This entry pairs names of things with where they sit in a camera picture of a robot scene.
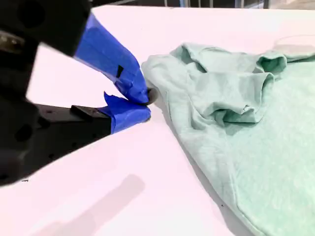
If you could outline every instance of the blue painter's tape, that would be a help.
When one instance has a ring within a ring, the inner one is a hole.
[[[102,107],[98,110],[111,117],[112,134],[145,122],[151,117],[151,111],[146,106],[131,103],[121,97],[109,96],[105,92],[104,97],[107,107]]]
[[[137,104],[149,101],[138,61],[93,14],[89,16],[74,58],[103,73],[127,98],[126,100],[104,93],[107,107],[99,110],[111,117],[111,133],[150,118],[150,109]]]
[[[149,101],[138,61],[92,13],[74,58],[106,75],[129,101]]]

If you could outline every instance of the white table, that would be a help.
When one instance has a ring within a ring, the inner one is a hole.
[[[139,62],[186,41],[260,53],[282,37],[315,34],[309,11],[104,6],[94,13]],[[100,107],[104,90],[119,95],[100,73],[40,47],[31,101]],[[1,188],[0,235],[251,235],[189,162],[162,110],[150,108],[150,122]]]

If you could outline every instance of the crumpled fabric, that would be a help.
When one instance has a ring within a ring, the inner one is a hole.
[[[184,147],[255,235],[315,235],[313,53],[186,43],[142,70]]]

